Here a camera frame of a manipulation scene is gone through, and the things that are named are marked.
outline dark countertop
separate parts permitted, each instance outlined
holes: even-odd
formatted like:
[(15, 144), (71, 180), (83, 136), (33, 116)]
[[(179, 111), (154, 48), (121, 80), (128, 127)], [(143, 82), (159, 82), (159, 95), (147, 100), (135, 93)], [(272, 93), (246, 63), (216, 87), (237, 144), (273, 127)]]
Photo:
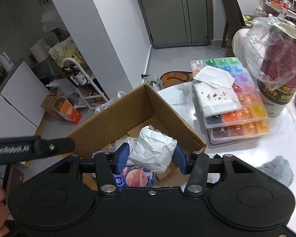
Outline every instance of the dark countertop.
[(6, 83), (9, 81), (10, 77), (13, 75), (13, 73), (16, 71), (16, 69), (19, 67), (19, 65), (24, 61), (24, 58), (21, 58), (18, 60), (13, 67), (9, 70), (5, 78), (3, 79), (2, 83), (0, 84), (0, 93), (2, 89), (5, 87)]

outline white table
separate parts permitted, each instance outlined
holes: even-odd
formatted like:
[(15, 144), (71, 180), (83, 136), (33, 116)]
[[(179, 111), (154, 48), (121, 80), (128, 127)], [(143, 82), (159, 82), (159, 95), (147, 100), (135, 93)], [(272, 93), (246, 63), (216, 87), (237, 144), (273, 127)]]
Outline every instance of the white table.
[[(205, 142), (205, 126), (192, 82), (168, 87), (158, 92)], [(296, 110), (290, 102), (278, 118), (269, 118), (271, 132), (260, 139), (228, 145), (215, 149), (206, 147), (205, 153), (213, 156), (233, 154), (254, 167), (281, 155), (290, 163), (294, 181), (289, 187), (296, 199)], [(288, 227), (296, 232), (296, 207)]]

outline stack of plastic boxes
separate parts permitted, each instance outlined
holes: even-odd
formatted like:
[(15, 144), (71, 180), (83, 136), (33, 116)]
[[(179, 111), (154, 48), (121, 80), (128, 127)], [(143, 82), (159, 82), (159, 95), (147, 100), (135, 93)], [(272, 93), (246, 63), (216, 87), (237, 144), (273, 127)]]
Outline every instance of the stack of plastic boxes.
[(206, 65), (224, 69), (235, 78), (233, 89), (242, 105), (239, 111), (204, 118), (207, 145), (215, 148), (267, 134), (268, 114), (250, 74), (238, 58), (191, 61), (193, 75)]

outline black chair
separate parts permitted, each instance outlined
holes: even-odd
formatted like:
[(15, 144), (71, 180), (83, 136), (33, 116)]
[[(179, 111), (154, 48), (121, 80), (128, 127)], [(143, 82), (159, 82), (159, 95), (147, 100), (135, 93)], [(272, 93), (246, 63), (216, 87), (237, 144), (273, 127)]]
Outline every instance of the black chair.
[(226, 13), (226, 23), (223, 35), (222, 47), (226, 47), (226, 38), (229, 31), (230, 38), (234, 37), (234, 34), (245, 27), (245, 21), (242, 16), (242, 12), (237, 0), (222, 0)]

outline purple snack package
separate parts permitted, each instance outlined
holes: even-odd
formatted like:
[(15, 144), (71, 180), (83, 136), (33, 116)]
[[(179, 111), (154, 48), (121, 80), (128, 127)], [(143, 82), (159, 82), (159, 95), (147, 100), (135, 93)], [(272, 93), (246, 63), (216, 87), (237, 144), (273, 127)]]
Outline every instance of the purple snack package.
[(155, 174), (144, 167), (126, 166), (122, 173), (113, 176), (120, 191), (124, 187), (147, 187), (155, 183)]

